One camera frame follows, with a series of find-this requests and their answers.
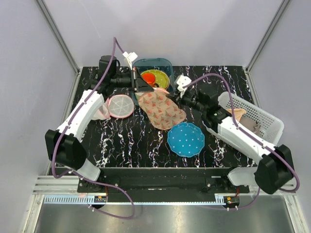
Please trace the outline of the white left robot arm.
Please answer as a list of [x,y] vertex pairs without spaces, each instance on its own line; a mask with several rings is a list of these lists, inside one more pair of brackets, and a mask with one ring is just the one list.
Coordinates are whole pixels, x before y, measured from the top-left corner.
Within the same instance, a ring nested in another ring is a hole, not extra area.
[[132,66],[137,54],[124,52],[123,56],[128,65],[124,73],[117,72],[120,63],[115,56],[102,56],[97,72],[100,79],[91,79],[68,118],[56,130],[48,130],[45,134],[48,157],[52,165],[62,165],[88,180],[87,185],[94,192],[104,189],[105,180],[100,177],[100,169],[88,160],[80,143],[86,127],[115,89],[127,88],[132,92],[154,90],[143,80],[138,68]]

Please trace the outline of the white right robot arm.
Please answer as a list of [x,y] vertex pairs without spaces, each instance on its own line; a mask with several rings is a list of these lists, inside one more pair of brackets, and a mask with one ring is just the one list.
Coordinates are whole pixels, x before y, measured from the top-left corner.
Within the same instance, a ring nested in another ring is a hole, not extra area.
[[265,137],[256,135],[226,110],[235,103],[253,113],[259,113],[260,108],[229,92],[218,95],[206,86],[200,87],[196,94],[176,90],[166,96],[178,106],[188,106],[198,111],[207,131],[256,164],[255,167],[231,169],[220,181],[222,190],[229,193],[240,185],[246,185],[257,186],[267,194],[274,194],[282,191],[283,186],[292,179],[296,179],[296,187],[299,187],[291,150],[285,145],[276,146],[275,140],[266,141]]

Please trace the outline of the floral mesh laundry bag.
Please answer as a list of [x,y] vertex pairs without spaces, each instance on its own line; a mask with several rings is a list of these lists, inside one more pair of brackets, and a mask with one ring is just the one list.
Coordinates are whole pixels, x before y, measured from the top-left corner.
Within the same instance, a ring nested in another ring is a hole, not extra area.
[[139,107],[146,113],[151,124],[159,130],[169,130],[186,119],[186,113],[171,99],[162,88],[143,93],[138,98]]

